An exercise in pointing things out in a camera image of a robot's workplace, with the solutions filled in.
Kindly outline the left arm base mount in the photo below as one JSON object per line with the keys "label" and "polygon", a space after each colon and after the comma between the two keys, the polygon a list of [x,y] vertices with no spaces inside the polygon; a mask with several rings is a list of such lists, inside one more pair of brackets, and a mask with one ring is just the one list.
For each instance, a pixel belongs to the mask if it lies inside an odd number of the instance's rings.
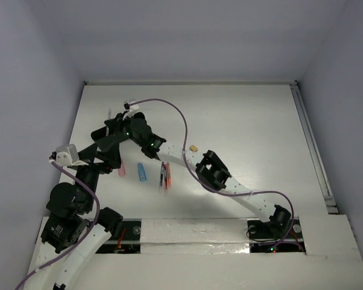
{"label": "left arm base mount", "polygon": [[141,219],[124,219],[120,233],[106,241],[96,254],[140,254],[141,227]]}

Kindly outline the red clear pen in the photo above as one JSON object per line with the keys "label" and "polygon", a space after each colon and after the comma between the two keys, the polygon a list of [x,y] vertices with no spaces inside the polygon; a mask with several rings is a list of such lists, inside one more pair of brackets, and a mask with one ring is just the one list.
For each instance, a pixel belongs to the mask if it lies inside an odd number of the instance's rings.
{"label": "red clear pen", "polygon": [[170,164],[169,162],[166,162],[165,164],[165,194],[169,194],[169,190],[172,186],[172,180],[171,180],[171,172],[170,172]]}

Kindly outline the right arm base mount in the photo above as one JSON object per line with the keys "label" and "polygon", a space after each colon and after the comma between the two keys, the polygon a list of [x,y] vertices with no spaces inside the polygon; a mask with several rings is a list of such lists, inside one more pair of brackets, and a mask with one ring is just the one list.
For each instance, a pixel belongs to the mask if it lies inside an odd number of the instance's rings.
{"label": "right arm base mount", "polygon": [[259,220],[247,221],[246,236],[249,239],[250,253],[305,253],[303,232],[298,218],[287,230],[272,230]]}

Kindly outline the pink pen cap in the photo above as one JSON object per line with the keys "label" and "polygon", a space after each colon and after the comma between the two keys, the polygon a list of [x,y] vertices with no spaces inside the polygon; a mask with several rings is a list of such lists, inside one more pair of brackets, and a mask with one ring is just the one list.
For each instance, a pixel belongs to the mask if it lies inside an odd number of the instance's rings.
{"label": "pink pen cap", "polygon": [[126,175],[125,165],[123,161],[121,162],[120,168],[118,169],[118,174],[120,177],[124,177]]}

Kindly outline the black gel pen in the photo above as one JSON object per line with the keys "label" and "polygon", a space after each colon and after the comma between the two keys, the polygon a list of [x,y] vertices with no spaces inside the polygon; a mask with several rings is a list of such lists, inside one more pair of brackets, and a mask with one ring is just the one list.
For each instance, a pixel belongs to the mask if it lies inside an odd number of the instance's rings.
{"label": "black gel pen", "polygon": [[159,192],[163,192],[163,186],[164,186],[164,174],[165,174],[165,163],[162,161],[161,163],[161,169],[160,169],[160,181],[159,181]]}

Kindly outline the white refill pen red end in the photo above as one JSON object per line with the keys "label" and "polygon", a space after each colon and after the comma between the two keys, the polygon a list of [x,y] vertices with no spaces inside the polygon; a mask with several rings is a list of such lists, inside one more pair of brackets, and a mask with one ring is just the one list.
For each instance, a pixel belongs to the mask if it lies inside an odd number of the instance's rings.
{"label": "white refill pen red end", "polygon": [[[112,115],[112,110],[111,110],[111,108],[109,108],[108,109],[108,118],[107,118],[107,120],[111,119],[111,115]],[[108,125],[106,125],[105,136],[108,136],[109,132],[110,132],[110,129],[109,129]]]}

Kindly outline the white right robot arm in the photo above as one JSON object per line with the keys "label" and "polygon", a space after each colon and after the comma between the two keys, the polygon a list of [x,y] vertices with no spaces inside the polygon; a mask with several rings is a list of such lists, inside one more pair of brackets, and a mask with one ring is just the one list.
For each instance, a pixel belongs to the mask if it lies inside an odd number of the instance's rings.
{"label": "white right robot arm", "polygon": [[244,206],[261,220],[271,236],[282,236],[292,223],[292,210],[267,201],[238,182],[214,151],[194,152],[171,144],[152,131],[143,113],[118,113],[104,124],[91,133],[101,152],[117,149],[120,143],[131,140],[148,158],[183,166],[206,190]]}

